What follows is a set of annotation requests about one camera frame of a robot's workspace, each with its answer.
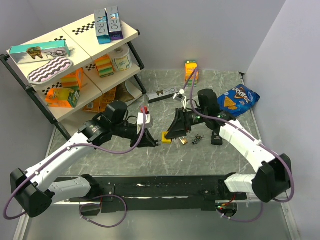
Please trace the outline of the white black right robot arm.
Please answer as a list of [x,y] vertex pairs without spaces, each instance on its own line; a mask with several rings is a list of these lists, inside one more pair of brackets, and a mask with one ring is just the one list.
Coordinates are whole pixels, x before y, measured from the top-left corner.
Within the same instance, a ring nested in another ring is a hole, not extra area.
[[184,92],[182,89],[173,95],[173,99],[180,101],[182,107],[176,108],[166,139],[185,137],[191,132],[192,126],[204,123],[212,130],[212,145],[221,146],[223,141],[227,141],[254,169],[253,174],[230,173],[225,176],[218,187],[223,199],[230,199],[235,193],[246,193],[254,194],[262,202],[268,203],[293,189],[291,160],[287,155],[277,155],[268,150],[233,115],[222,111],[212,89],[198,92],[199,106],[192,110],[187,110],[186,104],[191,100],[184,96]]

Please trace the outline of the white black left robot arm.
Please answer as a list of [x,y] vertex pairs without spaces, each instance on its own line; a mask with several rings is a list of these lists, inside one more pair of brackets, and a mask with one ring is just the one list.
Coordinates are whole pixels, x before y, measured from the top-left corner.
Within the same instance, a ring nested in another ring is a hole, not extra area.
[[69,198],[95,200],[99,184],[90,175],[57,183],[60,174],[91,150],[105,149],[101,146],[113,136],[130,140],[130,148],[157,147],[158,141],[149,132],[153,120],[148,108],[142,106],[135,124],[125,118],[128,106],[122,101],[110,103],[104,112],[86,121],[77,132],[52,155],[27,170],[16,168],[10,174],[11,199],[15,199],[24,213],[35,218],[52,204]]

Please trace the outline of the small brass padlock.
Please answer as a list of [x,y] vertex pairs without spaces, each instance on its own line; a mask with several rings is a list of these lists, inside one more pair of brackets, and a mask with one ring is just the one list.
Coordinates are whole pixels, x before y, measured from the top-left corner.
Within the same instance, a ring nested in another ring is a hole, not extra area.
[[186,145],[188,143],[188,139],[186,137],[180,137],[179,140],[183,145]]

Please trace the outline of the yellow black padlock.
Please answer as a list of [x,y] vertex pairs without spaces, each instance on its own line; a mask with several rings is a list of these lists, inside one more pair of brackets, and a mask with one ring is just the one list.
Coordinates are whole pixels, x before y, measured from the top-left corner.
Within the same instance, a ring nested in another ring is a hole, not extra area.
[[172,143],[172,139],[167,139],[167,138],[166,138],[167,134],[168,134],[167,131],[163,131],[163,132],[161,133],[161,139],[157,139],[157,140],[156,140],[156,143],[159,144],[159,145],[171,144],[171,143]]

